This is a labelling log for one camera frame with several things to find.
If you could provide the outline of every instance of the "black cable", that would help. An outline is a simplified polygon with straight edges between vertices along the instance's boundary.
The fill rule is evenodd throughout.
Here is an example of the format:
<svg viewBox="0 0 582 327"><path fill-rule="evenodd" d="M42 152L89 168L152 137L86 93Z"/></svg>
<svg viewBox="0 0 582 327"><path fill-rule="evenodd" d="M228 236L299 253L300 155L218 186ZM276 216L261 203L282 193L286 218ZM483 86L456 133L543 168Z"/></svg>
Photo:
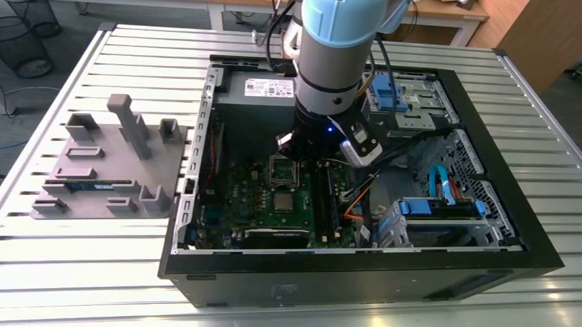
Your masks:
<svg viewBox="0 0 582 327"><path fill-rule="evenodd" d="M274 31L276 26L281 23L284 16L286 15L286 12L289 12L293 5L294 5L294 0L290 0L290 2L286 4L286 7L284 8L281 14L277 16L277 18L272 22L272 24L269 26L269 30L268 30L266 35L265 35L266 45L264 48L264 54L266 57L266 63L273 71L274 71L274 65L272 64L272 59L270 59L270 36L272 36L272 32Z"/></svg>
<svg viewBox="0 0 582 327"><path fill-rule="evenodd" d="M396 84L393 82L392 65L389 64L388 52L385 51L385 48L383 47L380 33L376 33L375 41L377 42L377 45L380 46L381 57L383 57L383 61L385 62L385 67L388 70L389 84L392 85L389 87L392 89L392 112L396 113L396 106L397 106L397 104L396 104Z"/></svg>
<svg viewBox="0 0 582 327"><path fill-rule="evenodd" d="M268 19L264 21L264 24L261 25L260 28L264 27L264 25L266 24L266 22L270 20L270 25L269 25L269 29L272 26L272 23L274 22L276 18L277 18L277 8L276 8L276 4L274 4L274 0L270 0L270 6L272 6L272 15L268 17ZM260 42L254 42L257 47L261 47L264 45L264 41L266 40L266 34L264 34L262 36L262 40Z"/></svg>
<svg viewBox="0 0 582 327"><path fill-rule="evenodd" d="M373 53L369 51L369 66L372 67L372 76L375 74L375 60L373 60Z"/></svg>
<svg viewBox="0 0 582 327"><path fill-rule="evenodd" d="M412 1L412 7L415 9L415 13L413 13L413 16L412 16L412 21L411 21L412 24L408 24L407 34L404 35L403 38L400 38L397 40L397 42L404 41L408 38L408 36L411 36L413 31L416 30L416 24L417 24L417 5L416 5L416 2L413 2L413 1Z"/></svg>
<svg viewBox="0 0 582 327"><path fill-rule="evenodd" d="M369 185L369 183L373 181L373 179L377 177L377 175L381 173L381 170L393 161L393 159L405 155L413 149L417 143L420 143L421 141L429 138L435 138L437 136L445 136L452 132L452 130L453 130L452 127L444 127L433 131L421 131L420 133L413 135L409 139L407 139L404 143L396 146L395 149L384 152L384 154L376 158L375 163L369 166L368 168L369 173L356 183L353 183L356 186L353 186L351 190L345 192L344 198L348 198L355 194L355 192L365 188Z"/></svg>
<svg viewBox="0 0 582 327"><path fill-rule="evenodd" d="M3 87L1 87L1 86L0 86L0 93L1 93L1 101L2 101L2 104L3 104L3 113L5 113L6 117L8 117L8 119L14 119L18 116L18 113L16 112L16 110L14 110L14 112L12 114L8 113L6 93L3 92Z"/></svg>

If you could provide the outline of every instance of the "orange wire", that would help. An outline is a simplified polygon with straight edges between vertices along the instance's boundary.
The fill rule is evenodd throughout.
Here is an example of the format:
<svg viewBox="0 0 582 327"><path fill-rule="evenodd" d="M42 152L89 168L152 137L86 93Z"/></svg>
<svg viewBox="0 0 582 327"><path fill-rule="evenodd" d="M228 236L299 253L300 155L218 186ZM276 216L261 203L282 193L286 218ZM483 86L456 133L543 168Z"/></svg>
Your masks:
<svg viewBox="0 0 582 327"><path fill-rule="evenodd" d="M353 219L353 220L363 220L364 218L360 216L353 216L353 215L347 215L344 216L347 219Z"/></svg>
<svg viewBox="0 0 582 327"><path fill-rule="evenodd" d="M357 196L357 198L355 199L352 205L347 208L347 210L345 210L345 212L344 212L344 217L345 217L345 218L351 218L351 219L353 219L353 217L355 217L356 219L359 219L359 217L351 215L349 212L352 211L355 205L356 205L357 202L360 201L360 199L361 199L361 197L364 196L365 192L368 192L368 190L369 190L369 188L372 187L372 185L373 185L373 181L372 181L372 183L369 184L369 186L368 186L368 187L361 191L361 193L360 193L360 195Z"/></svg>
<svg viewBox="0 0 582 327"><path fill-rule="evenodd" d="M452 177L448 177L448 183L451 184L451 188L452 188L452 196L455 198L460 198L460 192L457 190L457 186L455 184L455 181L452 180Z"/></svg>

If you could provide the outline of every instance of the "aluminum extrusion table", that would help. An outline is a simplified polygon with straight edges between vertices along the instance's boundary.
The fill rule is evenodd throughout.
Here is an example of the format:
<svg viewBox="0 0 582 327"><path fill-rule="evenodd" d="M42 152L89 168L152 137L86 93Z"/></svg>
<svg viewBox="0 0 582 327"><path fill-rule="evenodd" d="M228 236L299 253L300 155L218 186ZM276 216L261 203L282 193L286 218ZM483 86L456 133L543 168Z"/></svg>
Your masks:
<svg viewBox="0 0 582 327"><path fill-rule="evenodd" d="M0 324L579 326L577 148L511 62L491 50L420 44L388 44L388 49L393 65L457 72L565 268L460 302L194 309L156 276L166 219L36 221L28 215L64 147L62 124L72 112L90 112L108 123L116 117L106 112L106 98L128 93L145 123L174 118L189 126L190 140L208 55L262 56L248 33L118 25L96 33L0 186ZM280 55L278 38L272 54Z"/></svg>

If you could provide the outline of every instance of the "cable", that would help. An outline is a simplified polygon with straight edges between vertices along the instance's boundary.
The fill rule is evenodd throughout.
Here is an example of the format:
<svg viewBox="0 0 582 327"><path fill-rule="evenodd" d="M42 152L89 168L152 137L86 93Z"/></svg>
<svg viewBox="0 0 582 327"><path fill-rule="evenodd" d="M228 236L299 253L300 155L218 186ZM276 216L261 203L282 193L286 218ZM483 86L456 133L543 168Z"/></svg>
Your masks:
<svg viewBox="0 0 582 327"><path fill-rule="evenodd" d="M17 93L20 91L25 91L25 90L54 90L54 91L60 91L60 89L57 89L56 87L22 87L20 89L16 89L16 90L5 92L3 95L9 95L9 94Z"/></svg>
<svg viewBox="0 0 582 327"><path fill-rule="evenodd" d="M268 19L264 21L264 24L261 25L261 27L260 28L262 28L264 27L264 25L268 23L268 21L270 20L270 25L269 25L269 28L266 29L266 32L268 32L268 30L270 29L270 26L272 26L272 23L274 22L274 20L276 20L276 18L277 18L277 12L278 12L278 5L281 4L281 2L280 1L277 1L277 3L274 4L274 0L270 0L270 6L272 6L272 15L268 17ZM262 40L260 41L260 42L257 42L257 41L254 41L254 45L257 46L257 47L261 47L262 45L264 45L264 42L266 41L266 33L264 34L264 36L262 36Z"/></svg>
<svg viewBox="0 0 582 327"><path fill-rule="evenodd" d="M270 36L272 36L272 32L274 31L276 26L281 23L284 16L286 15L286 12L289 12L292 6L294 5L294 0L290 0L290 2L286 4L286 7L284 8L281 14L278 15L278 17L274 19L274 21L272 22L270 26L269 26L269 30L266 32L265 38L266 38L266 45L264 48L264 54L266 57L266 63L269 64L269 67L272 69L272 71L274 71L274 66L272 64L272 59L270 59Z"/></svg>
<svg viewBox="0 0 582 327"><path fill-rule="evenodd" d="M368 192L369 188L372 187L371 183L368 185L368 187L361 191L360 195L356 197L355 201L352 202L352 204L349 205L349 207L347 208L345 212L344 212L344 217L347 218L347 216L351 216L349 212L352 211L355 205L357 204L357 202L360 201L361 197L364 196L365 192Z"/></svg>
<svg viewBox="0 0 582 327"><path fill-rule="evenodd" d="M3 87L0 86L0 93L1 93L1 101L3 106L3 115L8 117L8 119L14 119L20 114L13 111L13 113L8 113L8 105L6 105L6 93L3 92Z"/></svg>
<svg viewBox="0 0 582 327"><path fill-rule="evenodd" d="M373 81L373 76L375 76L375 62L373 62L373 54L372 51L369 51L369 65L372 66L372 72L369 73L369 76L367 76L365 82L361 84L355 97L360 97L364 93L365 90L369 88L369 85L372 84Z"/></svg>
<svg viewBox="0 0 582 327"><path fill-rule="evenodd" d="M345 192L344 198L348 198L353 195L355 192L363 189L368 185L368 183L375 180L381 170L389 165L392 160L405 155L417 143L427 140L428 138L448 135L451 131L451 127L443 127L433 131L421 131L420 133L413 135L403 144L396 146L395 149L387 151L383 155L380 155L380 157L376 158L375 163L369 166L371 173L368 173L365 179L356 183L356 186Z"/></svg>
<svg viewBox="0 0 582 327"><path fill-rule="evenodd" d="M336 162L337 164L345 165L345 166L351 166L347 162L337 160L337 159L332 159L332 158L323 158L321 160L324 161L332 161Z"/></svg>
<svg viewBox="0 0 582 327"><path fill-rule="evenodd" d="M385 62L385 67L388 69L389 84L392 84L392 86L389 87L392 89L392 112L395 113L396 106L397 106L397 104L396 104L396 84L393 82L392 65L389 65L388 52L385 51L385 48L383 47L380 33L375 34L375 41L377 42L377 45L380 46L383 61Z"/></svg>
<svg viewBox="0 0 582 327"><path fill-rule="evenodd" d="M397 40L397 42L403 42L403 41L408 38L408 36L411 36L411 34L413 33L413 31L416 30L416 23L417 23L417 5L416 5L416 2L415 2L415 1L412 1L412 6L413 6L413 9L415 9L415 13L413 13L413 16L412 16L412 24L408 25L408 28L407 28L407 34L404 35L404 37L403 37L401 39Z"/></svg>
<svg viewBox="0 0 582 327"><path fill-rule="evenodd" d="M20 142L20 143L12 144L12 145L3 145L3 146L0 146L0 150L1 150L1 149L14 148L14 147L21 146L22 144L26 144L26 143L28 143L28 140L25 140L24 142Z"/></svg>
<svg viewBox="0 0 582 327"><path fill-rule="evenodd" d="M3 92L3 87L0 86L1 101L2 101L2 105L3 105L3 115L9 119L14 119L20 114L16 112L16 110L14 110L14 112L12 114L8 113L6 96L13 94L13 93L25 91L25 90L54 90L54 91L60 91L60 89L57 89L54 87L21 87L20 89Z"/></svg>

